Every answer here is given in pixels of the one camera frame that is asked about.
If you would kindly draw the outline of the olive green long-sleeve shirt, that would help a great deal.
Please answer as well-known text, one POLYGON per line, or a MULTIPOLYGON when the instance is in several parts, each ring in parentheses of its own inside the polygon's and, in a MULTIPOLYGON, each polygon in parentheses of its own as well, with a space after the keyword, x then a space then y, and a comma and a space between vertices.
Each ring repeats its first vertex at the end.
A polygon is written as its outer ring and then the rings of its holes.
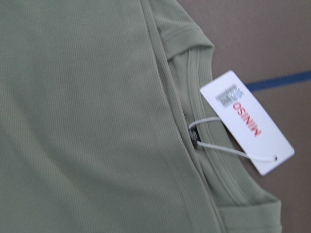
POLYGON ((238 156, 192 145, 212 53, 175 0, 1 1, 1 232, 281 232, 238 156))

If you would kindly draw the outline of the white paper garment tag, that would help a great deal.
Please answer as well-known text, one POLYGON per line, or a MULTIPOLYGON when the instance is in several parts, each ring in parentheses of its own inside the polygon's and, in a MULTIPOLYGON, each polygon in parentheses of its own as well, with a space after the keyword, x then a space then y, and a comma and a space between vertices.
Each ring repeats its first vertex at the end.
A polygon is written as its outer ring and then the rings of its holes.
POLYGON ((261 175, 294 156, 294 148, 233 71, 200 92, 261 175))

